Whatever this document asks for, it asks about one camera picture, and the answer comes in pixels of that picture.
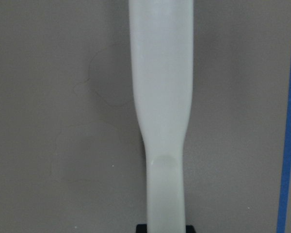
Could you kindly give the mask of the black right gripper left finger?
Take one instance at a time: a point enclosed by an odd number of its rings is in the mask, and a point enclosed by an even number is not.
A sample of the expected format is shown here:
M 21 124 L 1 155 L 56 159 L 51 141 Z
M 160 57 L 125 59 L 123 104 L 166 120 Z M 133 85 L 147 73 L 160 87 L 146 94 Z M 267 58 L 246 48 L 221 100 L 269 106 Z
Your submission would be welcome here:
M 135 232 L 136 233 L 147 233 L 147 225 L 146 224 L 137 224 Z

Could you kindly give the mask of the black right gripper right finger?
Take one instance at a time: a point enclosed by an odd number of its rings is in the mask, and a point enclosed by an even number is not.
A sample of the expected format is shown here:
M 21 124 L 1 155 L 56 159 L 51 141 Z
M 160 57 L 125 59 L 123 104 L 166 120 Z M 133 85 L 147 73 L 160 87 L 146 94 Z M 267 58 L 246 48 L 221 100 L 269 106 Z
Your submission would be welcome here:
M 195 228 L 193 225 L 186 225 L 185 226 L 185 232 L 186 233 L 195 233 Z

